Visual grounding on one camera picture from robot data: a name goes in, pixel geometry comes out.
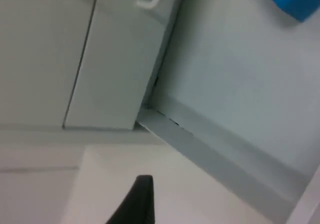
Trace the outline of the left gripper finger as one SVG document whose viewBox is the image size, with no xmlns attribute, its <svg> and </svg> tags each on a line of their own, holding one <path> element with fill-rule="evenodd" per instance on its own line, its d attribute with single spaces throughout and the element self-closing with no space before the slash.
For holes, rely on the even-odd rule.
<svg viewBox="0 0 320 224">
<path fill-rule="evenodd" d="M 154 224 L 155 222 L 153 177 L 139 175 L 107 224 Z"/>
</svg>

